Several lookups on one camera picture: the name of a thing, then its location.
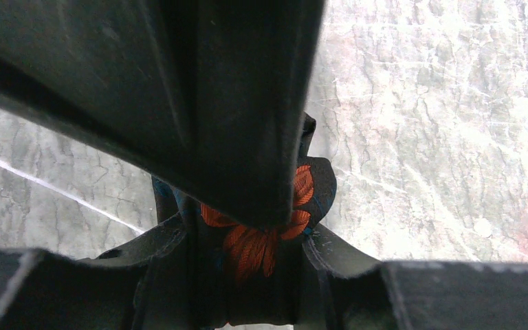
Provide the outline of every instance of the black plastic part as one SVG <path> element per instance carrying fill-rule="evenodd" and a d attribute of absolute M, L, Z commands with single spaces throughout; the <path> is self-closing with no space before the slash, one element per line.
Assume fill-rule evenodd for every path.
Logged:
<path fill-rule="evenodd" d="M 284 223 L 322 9 L 323 0 L 0 1 L 0 107 L 241 223 Z"/>

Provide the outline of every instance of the embroidered flower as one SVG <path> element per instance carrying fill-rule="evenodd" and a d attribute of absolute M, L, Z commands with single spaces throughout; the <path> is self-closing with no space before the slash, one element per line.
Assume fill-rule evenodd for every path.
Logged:
<path fill-rule="evenodd" d="M 308 203 L 313 197 L 313 176 L 310 165 L 296 169 L 294 178 L 293 208 Z M 234 222 L 205 204 L 201 205 L 201 215 L 208 226 L 234 227 L 223 241 L 223 251 L 228 255 L 228 265 L 234 268 L 236 282 L 242 283 L 262 268 L 264 276 L 274 272 L 276 250 L 280 240 L 290 240 L 301 234 L 311 218 L 303 210 L 294 210 L 291 221 L 270 230 L 249 228 Z"/>

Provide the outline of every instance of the marble surface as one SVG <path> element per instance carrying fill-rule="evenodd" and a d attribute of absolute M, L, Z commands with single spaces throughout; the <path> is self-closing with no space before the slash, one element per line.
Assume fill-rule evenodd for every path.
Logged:
<path fill-rule="evenodd" d="M 355 247 L 528 262 L 528 1 L 329 0 L 307 112 Z M 95 256 L 153 207 L 147 173 L 0 110 L 0 247 Z"/>

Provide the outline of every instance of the orange flower pattern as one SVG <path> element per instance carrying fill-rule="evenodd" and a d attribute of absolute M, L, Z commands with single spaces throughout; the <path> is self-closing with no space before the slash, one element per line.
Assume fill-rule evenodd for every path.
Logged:
<path fill-rule="evenodd" d="M 296 169 L 294 178 L 293 208 L 305 205 L 313 197 L 313 176 L 310 165 Z M 262 267 L 264 276 L 270 277 L 276 263 L 276 250 L 280 240 L 290 240 L 302 233 L 311 218 L 303 210 L 294 210 L 290 223 L 271 230 L 249 228 L 234 222 L 205 204 L 201 205 L 203 220 L 210 227 L 234 227 L 223 241 L 223 251 L 228 256 L 228 265 L 234 269 L 238 284 L 258 272 Z"/>

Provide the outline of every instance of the white spot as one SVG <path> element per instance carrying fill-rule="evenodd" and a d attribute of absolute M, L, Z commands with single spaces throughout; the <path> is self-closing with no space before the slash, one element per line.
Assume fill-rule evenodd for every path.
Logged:
<path fill-rule="evenodd" d="M 493 235 L 493 225 L 485 218 L 478 218 L 474 220 L 474 231 L 481 237 L 489 238 Z"/>

